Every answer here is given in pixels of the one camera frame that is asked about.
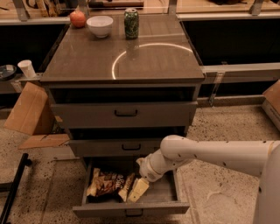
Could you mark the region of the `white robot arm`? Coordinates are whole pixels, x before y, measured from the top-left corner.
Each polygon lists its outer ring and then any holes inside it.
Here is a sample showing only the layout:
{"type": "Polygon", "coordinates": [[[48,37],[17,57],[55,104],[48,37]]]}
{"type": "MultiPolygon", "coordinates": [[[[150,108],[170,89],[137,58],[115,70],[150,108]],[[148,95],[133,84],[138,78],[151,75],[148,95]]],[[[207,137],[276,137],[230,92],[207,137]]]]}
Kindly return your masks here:
{"type": "Polygon", "coordinates": [[[136,161],[140,177],[135,180],[128,200],[138,201],[151,182],[194,159],[259,176],[253,224],[280,224],[279,140],[194,141],[182,136],[166,136],[158,150],[136,161]]]}

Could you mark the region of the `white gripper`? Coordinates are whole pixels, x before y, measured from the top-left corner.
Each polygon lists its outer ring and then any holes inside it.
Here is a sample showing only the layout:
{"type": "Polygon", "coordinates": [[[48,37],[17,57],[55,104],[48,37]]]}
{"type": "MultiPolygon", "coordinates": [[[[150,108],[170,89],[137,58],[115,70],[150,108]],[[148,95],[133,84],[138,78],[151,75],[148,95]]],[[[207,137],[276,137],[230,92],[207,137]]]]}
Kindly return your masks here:
{"type": "Polygon", "coordinates": [[[151,166],[151,155],[140,157],[136,160],[139,165],[139,174],[141,178],[135,178],[127,193],[128,202],[137,202],[149,188],[149,182],[156,182],[163,177],[157,173],[151,166]]]}

